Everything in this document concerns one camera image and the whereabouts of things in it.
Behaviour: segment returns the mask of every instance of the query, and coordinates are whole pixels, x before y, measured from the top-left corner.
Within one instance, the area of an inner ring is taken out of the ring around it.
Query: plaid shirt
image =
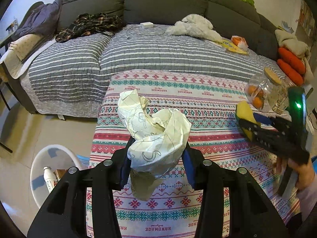
[[[79,15],[69,28],[59,32],[55,39],[57,42],[63,43],[72,38],[89,36],[95,33],[113,36],[122,27],[123,23],[117,15],[85,13]]]

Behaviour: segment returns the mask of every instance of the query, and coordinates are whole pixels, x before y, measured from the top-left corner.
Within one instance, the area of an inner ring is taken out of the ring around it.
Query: silver bolt
[[[239,171],[239,173],[241,173],[243,175],[245,175],[248,172],[244,167],[240,167],[238,171]]]
[[[209,159],[205,159],[202,163],[203,163],[204,166],[211,166],[212,161],[209,160]]]
[[[70,169],[68,169],[68,172],[69,172],[70,174],[74,174],[74,173],[77,172],[77,168],[76,168],[76,167],[71,167]]]
[[[111,166],[111,165],[112,165],[112,160],[111,160],[111,159],[107,159],[107,160],[105,160],[105,161],[103,162],[103,164],[104,164],[105,166]]]

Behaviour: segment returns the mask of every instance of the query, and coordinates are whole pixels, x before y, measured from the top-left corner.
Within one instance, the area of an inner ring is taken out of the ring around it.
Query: tablecloth
[[[110,159],[117,149],[124,148],[130,134],[117,114],[122,91],[137,89],[149,101],[147,112],[177,108],[192,123],[189,144],[202,151],[206,159],[223,168],[247,168],[278,210],[284,222],[298,210],[293,191],[289,200],[276,192],[279,175],[273,169],[276,157],[242,136],[235,119],[236,104],[247,100],[242,81],[198,74],[155,70],[132,70],[113,76],[99,111],[94,135],[90,167]],[[194,237],[202,191],[188,184],[182,160],[156,188],[149,201],[132,196],[128,183],[122,191],[114,191],[114,201],[122,237]],[[87,192],[87,229],[93,237],[91,190]],[[224,189],[223,237],[229,235],[229,190]]]

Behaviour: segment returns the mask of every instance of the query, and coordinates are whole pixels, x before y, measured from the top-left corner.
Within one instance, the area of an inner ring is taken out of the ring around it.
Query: jar lid
[[[282,80],[269,67],[264,68],[264,73],[268,77],[268,79],[274,84],[282,84]]]

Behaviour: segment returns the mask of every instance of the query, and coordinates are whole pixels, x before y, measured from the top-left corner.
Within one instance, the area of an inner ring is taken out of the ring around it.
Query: orange
[[[261,110],[263,107],[263,101],[259,97],[255,97],[252,104],[258,110]]]
[[[249,94],[249,96],[252,96],[252,93],[256,90],[256,86],[254,86],[254,85],[250,85],[249,87],[248,87],[248,94]],[[256,96],[258,96],[258,97],[263,97],[264,96],[264,91],[261,89],[260,91],[259,91],[259,93],[256,95]]]

